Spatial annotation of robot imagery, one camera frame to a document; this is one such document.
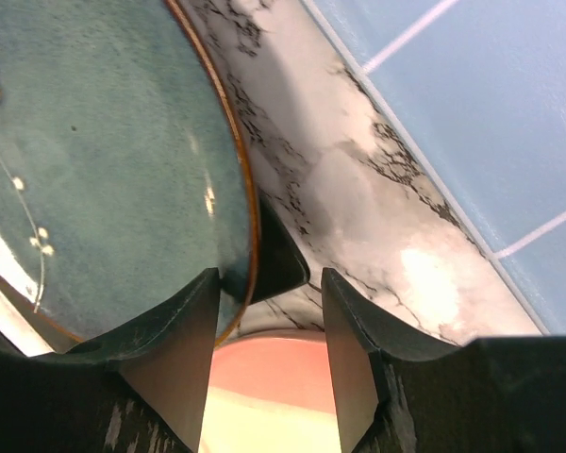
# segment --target green plate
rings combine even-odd
[[[0,276],[87,340],[218,267],[218,336],[254,288],[235,115],[175,0],[0,2]]]

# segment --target white marble surface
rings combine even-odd
[[[323,267],[449,342],[538,334],[297,0],[184,0],[236,103],[258,185],[309,286],[249,308],[234,336],[322,329]]]

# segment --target marble countertop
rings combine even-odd
[[[258,185],[312,272],[251,306],[233,338],[323,329],[324,267],[451,343],[540,333],[298,0],[182,3],[238,109]]]

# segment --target blue tile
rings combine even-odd
[[[372,81],[493,250],[566,210],[566,2],[460,1]]]
[[[313,0],[313,3],[362,65],[439,1]]]
[[[550,332],[566,334],[566,223],[501,264]]]

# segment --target black object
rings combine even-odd
[[[28,359],[0,338],[0,453],[197,451],[219,301],[207,269],[65,355]]]
[[[343,453],[566,452],[566,337],[456,347],[322,284]]]
[[[259,193],[261,239],[259,269],[252,303],[294,290],[310,280],[310,270],[289,231]]]

